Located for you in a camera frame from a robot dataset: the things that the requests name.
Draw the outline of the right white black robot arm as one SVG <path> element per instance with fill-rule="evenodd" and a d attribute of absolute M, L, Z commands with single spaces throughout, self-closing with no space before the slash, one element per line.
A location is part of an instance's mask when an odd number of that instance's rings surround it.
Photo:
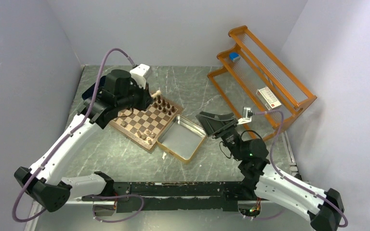
<path fill-rule="evenodd" d="M 240 192 L 246 199 L 259 197 L 288 209 L 309 222 L 315 231 L 336 231 L 349 224 L 344 214 L 340 193 L 309 185 L 278 168 L 272 149 L 267 149 L 261 136 L 244 140 L 236 127 L 239 120 L 233 113 L 216 115 L 200 112 L 196 116 L 205 133 L 221 139 L 230 157 L 239 161 L 244 179 Z"/>

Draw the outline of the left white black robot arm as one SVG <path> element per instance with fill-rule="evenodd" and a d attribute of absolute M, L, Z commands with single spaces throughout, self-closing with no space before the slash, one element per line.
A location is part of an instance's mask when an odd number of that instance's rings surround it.
<path fill-rule="evenodd" d="M 73 158 L 89 138 L 102 131 L 125 109 L 146 110 L 154 96 L 146 81 L 151 69 L 139 65 L 130 71 L 114 69 L 82 93 L 83 104 L 62 136 L 29 168 L 19 167 L 14 177 L 21 186 L 31 181 L 26 193 L 48 212 L 60 209 L 69 199 L 96 195 L 108 200 L 114 195 L 114 181 L 101 171 L 88 176 L 66 178 Z"/>

